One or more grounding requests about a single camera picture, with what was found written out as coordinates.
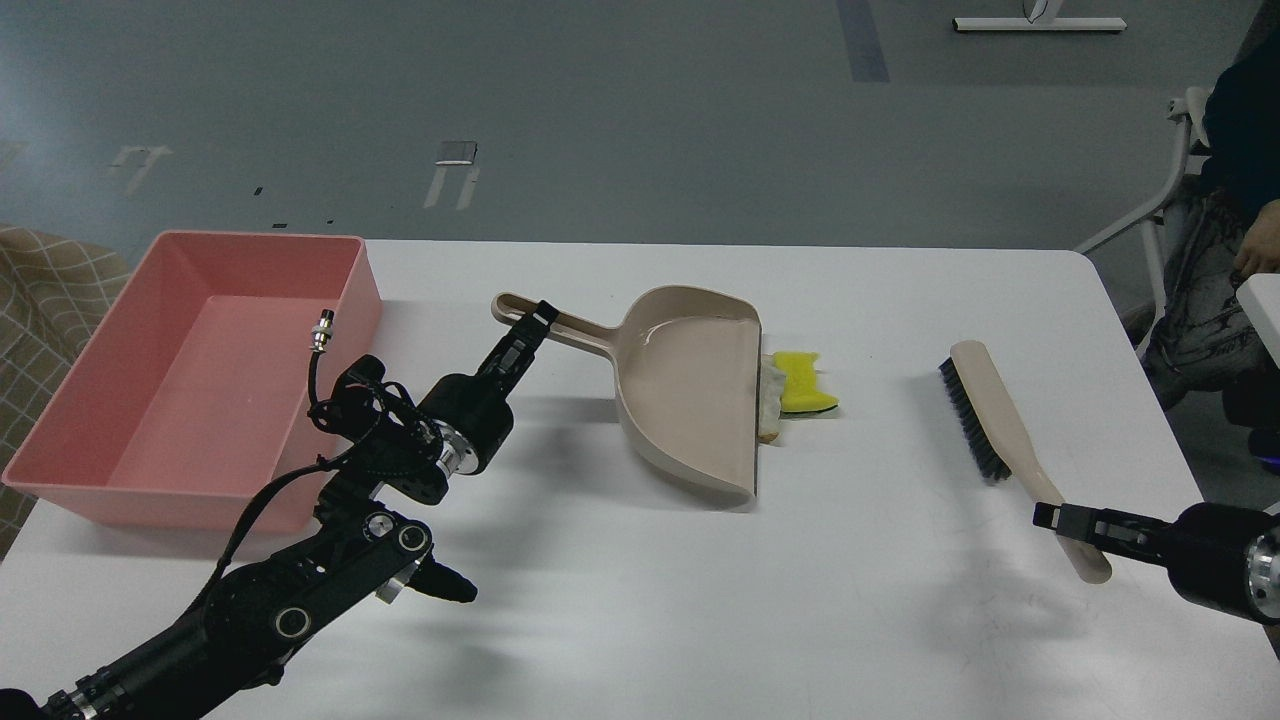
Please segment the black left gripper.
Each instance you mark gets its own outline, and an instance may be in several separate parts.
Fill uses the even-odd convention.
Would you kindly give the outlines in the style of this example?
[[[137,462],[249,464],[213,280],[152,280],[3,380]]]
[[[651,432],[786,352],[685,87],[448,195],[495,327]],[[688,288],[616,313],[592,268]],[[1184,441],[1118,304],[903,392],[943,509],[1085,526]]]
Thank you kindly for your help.
[[[508,397],[559,318],[559,310],[540,301],[525,313],[481,363],[476,375],[452,373],[440,378],[419,402],[429,420],[448,427],[458,439],[460,462],[452,471],[484,471],[515,425]]]

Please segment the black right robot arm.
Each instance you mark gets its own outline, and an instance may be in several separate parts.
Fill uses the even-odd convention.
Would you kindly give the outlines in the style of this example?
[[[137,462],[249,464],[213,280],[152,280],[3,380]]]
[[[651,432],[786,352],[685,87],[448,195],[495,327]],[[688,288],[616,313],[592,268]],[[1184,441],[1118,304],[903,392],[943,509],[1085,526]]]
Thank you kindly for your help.
[[[1190,603],[1263,626],[1279,623],[1277,515],[1196,503],[1175,520],[1038,502],[1036,527],[1119,557],[1164,568]]]

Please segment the person left hand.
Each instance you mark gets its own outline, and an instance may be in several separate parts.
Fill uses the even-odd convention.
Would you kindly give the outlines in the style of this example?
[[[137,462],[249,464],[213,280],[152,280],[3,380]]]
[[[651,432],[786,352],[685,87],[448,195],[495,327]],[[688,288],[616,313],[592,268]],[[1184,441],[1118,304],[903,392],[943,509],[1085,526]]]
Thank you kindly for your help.
[[[1244,233],[1234,260],[1239,278],[1279,272],[1279,200],[1265,204]]]

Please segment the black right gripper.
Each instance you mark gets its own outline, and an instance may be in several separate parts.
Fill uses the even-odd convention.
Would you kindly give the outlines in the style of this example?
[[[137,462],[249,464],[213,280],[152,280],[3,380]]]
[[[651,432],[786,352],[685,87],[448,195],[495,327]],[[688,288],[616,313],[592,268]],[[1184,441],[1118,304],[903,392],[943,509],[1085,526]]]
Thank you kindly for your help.
[[[1197,503],[1174,524],[1114,509],[1038,502],[1034,527],[1167,570],[1187,601],[1263,626],[1279,623],[1277,515]],[[1167,553],[1157,538],[1171,529]]]

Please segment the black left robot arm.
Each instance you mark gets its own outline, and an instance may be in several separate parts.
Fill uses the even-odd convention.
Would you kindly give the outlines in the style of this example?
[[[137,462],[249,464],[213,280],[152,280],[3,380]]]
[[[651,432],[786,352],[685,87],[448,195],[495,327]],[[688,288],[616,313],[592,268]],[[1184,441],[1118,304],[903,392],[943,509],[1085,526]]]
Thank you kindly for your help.
[[[365,355],[342,372],[328,398],[317,368],[333,313],[314,328],[308,419],[349,441],[257,492],[233,528],[210,578],[164,632],[69,691],[38,702],[3,691],[5,719],[200,719],[232,696],[275,685],[285,665],[321,629],[370,594],[393,601],[403,589],[470,603],[472,582],[440,564],[430,528],[389,510],[390,487],[434,506],[454,475],[483,471],[508,437],[508,397],[558,320],[548,302],[522,310],[474,374],[449,374],[415,401]],[[319,529],[259,562],[230,565],[268,505],[292,482],[323,474],[314,516]]]

